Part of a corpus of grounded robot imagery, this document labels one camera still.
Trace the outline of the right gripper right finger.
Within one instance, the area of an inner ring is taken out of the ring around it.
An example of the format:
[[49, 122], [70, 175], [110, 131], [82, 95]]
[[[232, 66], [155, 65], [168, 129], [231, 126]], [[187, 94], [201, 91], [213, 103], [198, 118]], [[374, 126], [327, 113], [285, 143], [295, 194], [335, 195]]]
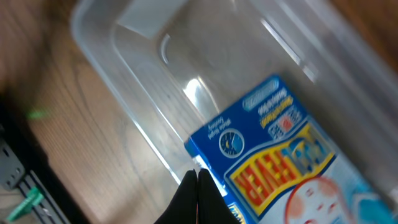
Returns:
[[199, 224], [239, 224], [220, 194], [209, 170], [198, 174]]

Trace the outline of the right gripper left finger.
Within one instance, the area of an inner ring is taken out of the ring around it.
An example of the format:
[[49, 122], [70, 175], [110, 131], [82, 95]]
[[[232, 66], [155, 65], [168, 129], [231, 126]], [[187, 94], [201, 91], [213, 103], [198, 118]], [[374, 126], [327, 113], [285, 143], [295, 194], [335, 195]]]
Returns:
[[155, 224], [196, 224], [197, 223], [197, 183], [194, 170], [188, 170], [164, 213]]

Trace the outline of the blue Kool Fever box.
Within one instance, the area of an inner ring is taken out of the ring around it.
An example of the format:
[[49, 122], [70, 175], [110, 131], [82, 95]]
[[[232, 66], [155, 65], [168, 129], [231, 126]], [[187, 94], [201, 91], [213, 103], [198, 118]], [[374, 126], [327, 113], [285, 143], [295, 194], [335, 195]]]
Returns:
[[277, 75], [193, 133], [185, 149], [248, 223], [397, 222]]

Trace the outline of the clear plastic container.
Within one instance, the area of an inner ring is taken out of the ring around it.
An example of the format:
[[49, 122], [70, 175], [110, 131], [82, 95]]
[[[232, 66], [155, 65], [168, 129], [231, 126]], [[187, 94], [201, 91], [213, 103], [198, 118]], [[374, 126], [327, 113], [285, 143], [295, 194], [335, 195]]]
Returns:
[[73, 36], [181, 182], [185, 142], [277, 75], [397, 218], [397, 74], [330, 1], [80, 1]]

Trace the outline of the black mounting rail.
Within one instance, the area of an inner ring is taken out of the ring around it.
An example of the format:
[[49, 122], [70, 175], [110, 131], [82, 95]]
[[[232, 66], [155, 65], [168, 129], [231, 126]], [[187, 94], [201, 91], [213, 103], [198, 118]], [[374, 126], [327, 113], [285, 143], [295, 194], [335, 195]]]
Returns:
[[1, 96], [1, 187], [22, 201], [3, 223], [32, 215], [39, 223], [89, 223], [49, 165], [48, 156], [16, 105]]

